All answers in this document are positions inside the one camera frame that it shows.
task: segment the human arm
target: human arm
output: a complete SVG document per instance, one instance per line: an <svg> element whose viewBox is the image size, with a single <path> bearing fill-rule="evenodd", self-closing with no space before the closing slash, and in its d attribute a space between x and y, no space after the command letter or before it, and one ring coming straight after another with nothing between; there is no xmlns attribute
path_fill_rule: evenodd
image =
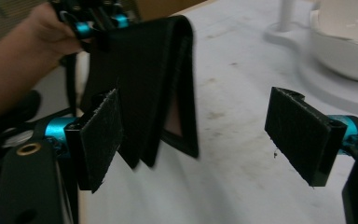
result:
<svg viewBox="0 0 358 224"><path fill-rule="evenodd" d="M0 116L12 108L67 54L81 51L69 27L46 3L0 41Z"/></svg>

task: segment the human hand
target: human hand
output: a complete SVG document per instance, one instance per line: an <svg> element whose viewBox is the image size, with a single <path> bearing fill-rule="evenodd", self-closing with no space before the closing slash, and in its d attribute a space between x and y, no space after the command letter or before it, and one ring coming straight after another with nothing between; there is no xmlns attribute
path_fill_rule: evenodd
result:
<svg viewBox="0 0 358 224"><path fill-rule="evenodd" d="M40 41L39 44L46 46L46 50L52 50L61 56L82 50L75 34L69 26L58 20L49 3L35 7L24 23L35 39Z"/></svg>

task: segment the black folded object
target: black folded object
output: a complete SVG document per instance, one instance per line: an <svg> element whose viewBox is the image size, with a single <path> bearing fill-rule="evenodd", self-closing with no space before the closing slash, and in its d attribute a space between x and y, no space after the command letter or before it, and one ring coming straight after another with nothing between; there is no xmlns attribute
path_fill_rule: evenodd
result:
<svg viewBox="0 0 358 224"><path fill-rule="evenodd" d="M142 159L153 166L160 138L197 158L193 33L188 19L144 22L97 39L90 46L89 79L80 108L87 111L93 95L118 89L124 130L119 153L127 164L134 168ZM178 120L177 130L164 129L167 118L168 124Z"/></svg>

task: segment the white object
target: white object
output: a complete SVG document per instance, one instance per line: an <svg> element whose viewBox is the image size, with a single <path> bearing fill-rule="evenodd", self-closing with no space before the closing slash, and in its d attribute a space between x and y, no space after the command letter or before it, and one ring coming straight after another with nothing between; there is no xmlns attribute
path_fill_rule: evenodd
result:
<svg viewBox="0 0 358 224"><path fill-rule="evenodd" d="M358 9L349 11L358 4L350 3L328 0L310 13L312 52L327 67L358 80Z"/></svg>

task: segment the white bowl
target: white bowl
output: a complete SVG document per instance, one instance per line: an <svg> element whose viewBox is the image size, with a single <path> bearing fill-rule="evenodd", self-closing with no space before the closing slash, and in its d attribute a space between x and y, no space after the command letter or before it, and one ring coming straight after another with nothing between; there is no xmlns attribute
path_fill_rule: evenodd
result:
<svg viewBox="0 0 358 224"><path fill-rule="evenodd" d="M325 7L323 14L328 14ZM342 76L358 80L358 26L356 29L342 25L350 19L338 22L343 17L322 17L318 8L310 13L311 42L313 55L324 65Z"/></svg>

